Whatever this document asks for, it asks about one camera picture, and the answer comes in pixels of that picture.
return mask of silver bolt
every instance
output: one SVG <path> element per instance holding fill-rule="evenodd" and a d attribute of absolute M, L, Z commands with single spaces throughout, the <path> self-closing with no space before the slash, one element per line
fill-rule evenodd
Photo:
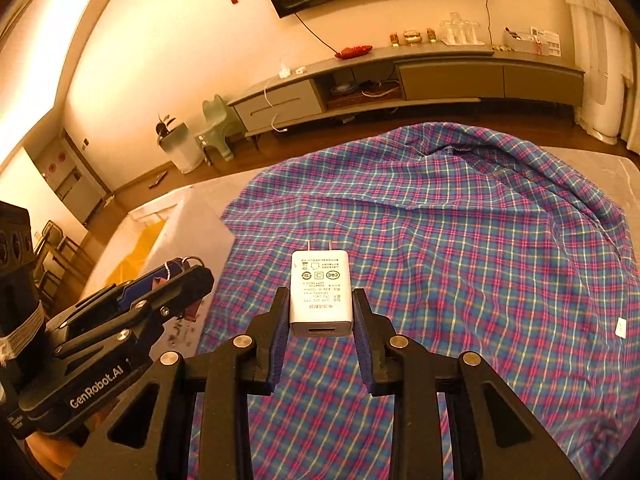
<path fill-rule="evenodd" d="M 409 340 L 403 335 L 395 335 L 389 340 L 389 344 L 394 348 L 404 348 L 409 344 Z"/>
<path fill-rule="evenodd" d="M 124 341 L 127 337 L 129 337 L 129 329 L 126 328 L 124 330 L 120 330 L 120 333 L 116 336 L 118 341 Z"/>
<path fill-rule="evenodd" d="M 177 352 L 165 352 L 160 356 L 160 362 L 165 366 L 175 365 L 180 356 Z"/>
<path fill-rule="evenodd" d="M 251 339 L 250 336 L 247 335 L 239 335 L 234 339 L 234 345 L 238 348 L 247 348 L 254 340 Z"/>
<path fill-rule="evenodd" d="M 462 356 L 462 360 L 469 366 L 478 366 L 482 362 L 482 358 L 475 352 L 467 352 Z"/>

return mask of blue and pink plaid fabric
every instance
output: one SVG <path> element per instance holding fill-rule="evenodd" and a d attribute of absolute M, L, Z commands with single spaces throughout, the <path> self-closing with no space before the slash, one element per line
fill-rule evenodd
<path fill-rule="evenodd" d="M 332 240 L 374 312 L 432 352 L 481 353 L 583 478 L 607 467 L 638 420 L 640 296 L 625 217 L 529 142 L 452 123 L 400 128 L 270 168 L 223 221 L 236 244 L 199 352 L 268 309 L 293 251 Z M 626 339 L 614 334 L 619 317 Z M 290 337 L 276 392 L 251 398 L 249 412 L 257 480 L 387 476 L 393 400 L 367 394 L 352 338 Z M 446 415 L 442 429 L 452 476 Z"/>

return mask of black power cord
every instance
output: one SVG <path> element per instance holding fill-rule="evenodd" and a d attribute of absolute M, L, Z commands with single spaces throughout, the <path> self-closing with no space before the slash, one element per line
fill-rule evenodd
<path fill-rule="evenodd" d="M 320 43 L 322 43 L 324 46 L 327 46 L 328 48 L 330 48 L 331 50 L 333 50 L 333 51 L 334 51 L 334 54 L 338 54 L 338 51 L 337 51 L 337 50 L 335 50 L 331 45 L 328 45 L 328 44 L 326 44 L 324 41 L 322 41 L 314 31 L 312 31 L 310 28 L 308 28 L 308 27 L 306 26 L 306 23 L 302 21 L 302 18 L 300 18 L 300 16 L 298 16 L 298 13 L 297 13 L 297 12 L 294 12 L 294 15 L 295 15 L 295 17 L 296 17 L 297 19 L 299 19 L 299 20 L 300 20 L 300 23 L 302 23 L 302 24 L 305 26 L 306 30 L 308 30 L 308 31 L 309 31 L 309 32 L 311 32 L 311 33 L 312 33 L 316 38 L 318 38 L 318 41 L 319 41 Z"/>
<path fill-rule="evenodd" d="M 485 3 L 486 6 L 486 15 L 489 17 L 489 41 L 491 41 L 491 44 L 494 44 L 494 38 L 492 38 L 491 36 L 491 13 L 489 12 L 489 0 L 486 0 Z"/>

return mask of white power adapter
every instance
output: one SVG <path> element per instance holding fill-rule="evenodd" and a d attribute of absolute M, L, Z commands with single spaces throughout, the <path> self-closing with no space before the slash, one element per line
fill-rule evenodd
<path fill-rule="evenodd" d="M 297 337 L 351 333 L 351 275 L 346 251 L 296 251 L 291 255 L 289 322 Z"/>

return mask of green stool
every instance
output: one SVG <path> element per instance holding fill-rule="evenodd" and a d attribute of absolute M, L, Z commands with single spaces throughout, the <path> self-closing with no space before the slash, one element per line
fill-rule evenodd
<path fill-rule="evenodd" d="M 197 135 L 198 143 L 205 152 L 207 163 L 211 165 L 211 161 L 207 156 L 207 148 L 213 146 L 225 160 L 234 158 L 226 138 L 235 134 L 245 134 L 246 128 L 236 111 L 227 106 L 222 97 L 216 95 L 213 101 L 203 101 L 202 111 L 207 120 L 207 129 Z"/>

